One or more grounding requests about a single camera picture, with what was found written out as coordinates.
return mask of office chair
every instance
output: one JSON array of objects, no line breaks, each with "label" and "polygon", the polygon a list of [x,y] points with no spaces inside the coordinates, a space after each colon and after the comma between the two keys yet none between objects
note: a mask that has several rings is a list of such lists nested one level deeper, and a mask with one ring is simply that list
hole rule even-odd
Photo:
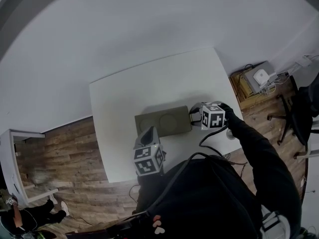
[{"label": "office chair", "polygon": [[293,102],[291,110],[289,110],[283,95],[278,95],[277,98],[281,98],[284,104],[286,115],[268,115],[267,120],[271,120],[272,118],[286,120],[283,135],[281,139],[277,141],[278,145],[281,145],[286,137],[287,131],[292,128],[294,131],[293,135],[297,136],[307,151],[310,134],[319,133],[318,129],[312,130],[313,117],[315,118],[319,115],[319,73],[308,87],[300,87],[299,90],[293,77],[291,77],[291,80],[296,92],[296,95],[291,98]]}]

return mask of black sleeve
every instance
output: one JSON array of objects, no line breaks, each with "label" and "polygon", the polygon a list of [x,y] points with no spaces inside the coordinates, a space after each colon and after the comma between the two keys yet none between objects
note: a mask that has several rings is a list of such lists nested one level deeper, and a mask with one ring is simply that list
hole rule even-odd
[{"label": "black sleeve", "polygon": [[226,113],[229,129],[238,138],[253,167],[257,198],[270,211],[284,215],[291,226],[291,238],[301,227],[301,201],[294,180],[268,139],[235,116]]}]

